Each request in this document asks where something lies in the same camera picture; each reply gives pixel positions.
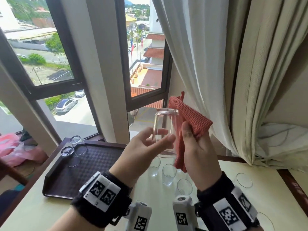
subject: window pane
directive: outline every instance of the window pane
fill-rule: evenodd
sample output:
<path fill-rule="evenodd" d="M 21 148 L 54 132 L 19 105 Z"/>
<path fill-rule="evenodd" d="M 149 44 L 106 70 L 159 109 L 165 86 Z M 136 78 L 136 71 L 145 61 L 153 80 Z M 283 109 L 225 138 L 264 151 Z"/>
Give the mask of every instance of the window pane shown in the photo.
<path fill-rule="evenodd" d="M 0 101 L 0 135 L 22 131 L 22 125 Z"/>
<path fill-rule="evenodd" d="M 165 36 L 152 0 L 126 0 L 125 17 L 133 97 L 161 87 Z"/>
<path fill-rule="evenodd" d="M 61 139 L 98 133 L 84 90 L 38 100 Z"/>
<path fill-rule="evenodd" d="M 0 27 L 35 86 L 73 78 L 45 0 L 1 0 Z"/>
<path fill-rule="evenodd" d="M 145 128 L 154 126 L 156 109 L 162 108 L 163 103 L 164 100 L 159 100 L 127 113 L 131 138 Z"/>

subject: hand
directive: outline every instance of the hand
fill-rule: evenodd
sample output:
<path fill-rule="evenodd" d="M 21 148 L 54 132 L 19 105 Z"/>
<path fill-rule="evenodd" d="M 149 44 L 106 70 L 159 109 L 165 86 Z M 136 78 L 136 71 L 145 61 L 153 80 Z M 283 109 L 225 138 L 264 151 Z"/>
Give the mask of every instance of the hand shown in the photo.
<path fill-rule="evenodd" d="M 182 135 L 185 144 L 184 163 L 187 173 L 197 189 L 206 190 L 214 185 L 222 174 L 209 132 L 196 141 L 189 123 L 184 122 Z"/>
<path fill-rule="evenodd" d="M 149 138 L 151 134 L 153 134 L 153 128 L 148 127 L 133 137 L 109 170 L 129 187 L 133 187 L 150 166 L 152 160 L 167 148 L 172 148 L 175 141 L 175 135 L 167 135 L 168 130 L 166 129 L 158 130 L 158 135 L 167 135 L 158 142 Z"/>

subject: person's left hand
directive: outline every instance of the person's left hand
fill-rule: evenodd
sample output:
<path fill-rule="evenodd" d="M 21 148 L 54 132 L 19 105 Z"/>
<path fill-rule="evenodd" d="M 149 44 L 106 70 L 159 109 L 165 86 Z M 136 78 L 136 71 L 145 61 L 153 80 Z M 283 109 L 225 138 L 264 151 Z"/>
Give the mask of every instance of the person's left hand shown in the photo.
<path fill-rule="evenodd" d="M 167 135 L 157 142 L 149 138 L 153 128 L 146 128 L 137 134 L 125 147 L 119 159 L 109 170 L 121 182 L 133 187 L 138 178 L 147 170 L 152 160 L 167 148 L 172 148 L 175 135 Z M 166 129 L 158 129 L 158 135 L 168 134 Z"/>

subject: person's right hand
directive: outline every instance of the person's right hand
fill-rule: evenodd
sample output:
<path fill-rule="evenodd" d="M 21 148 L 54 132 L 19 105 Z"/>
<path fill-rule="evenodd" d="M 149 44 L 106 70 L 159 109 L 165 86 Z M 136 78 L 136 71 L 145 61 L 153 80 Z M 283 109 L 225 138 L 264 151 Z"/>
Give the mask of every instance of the person's right hand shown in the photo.
<path fill-rule="evenodd" d="M 197 189 L 204 191 L 214 185 L 222 174 L 209 132 L 196 141 L 190 124 L 184 122 L 182 135 L 185 144 L 184 163 L 187 173 Z"/>

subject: table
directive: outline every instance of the table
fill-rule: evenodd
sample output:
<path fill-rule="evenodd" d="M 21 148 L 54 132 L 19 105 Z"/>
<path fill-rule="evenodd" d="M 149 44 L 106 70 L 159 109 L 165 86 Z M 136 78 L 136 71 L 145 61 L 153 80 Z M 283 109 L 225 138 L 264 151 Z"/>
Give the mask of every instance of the table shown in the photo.
<path fill-rule="evenodd" d="M 44 176 L 59 158 L 56 154 L 29 192 L 17 205 L 0 231 L 31 230 L 41 231 L 49 229 L 55 221 L 68 209 L 70 201 L 58 198 L 46 198 L 42 195 Z M 172 163 L 171 158 L 161 158 L 158 175 L 152 177 L 146 171 L 139 178 L 133 193 L 133 201 L 142 201 L 152 207 L 152 216 L 148 231 L 176 230 L 172 200 L 176 183 L 181 178 L 191 181 L 183 172 L 177 173 L 174 182 L 165 186 L 161 182 L 162 167 Z M 250 167 L 248 164 L 230 161 L 219 161 L 221 169 L 231 180 L 236 179 L 238 173 L 246 174 L 253 182 L 252 188 L 241 188 L 259 212 L 267 215 L 276 231 L 304 231 L 308 227 L 308 218 L 293 197 L 283 179 L 276 170 L 264 167 Z M 196 201 L 196 187 L 193 184 L 192 198 Z M 116 227 L 108 226 L 107 231 L 125 230 L 126 219 L 122 218 Z M 201 228 L 205 228 L 198 218 Z M 264 223 L 265 231 L 272 231 L 271 223 Z"/>

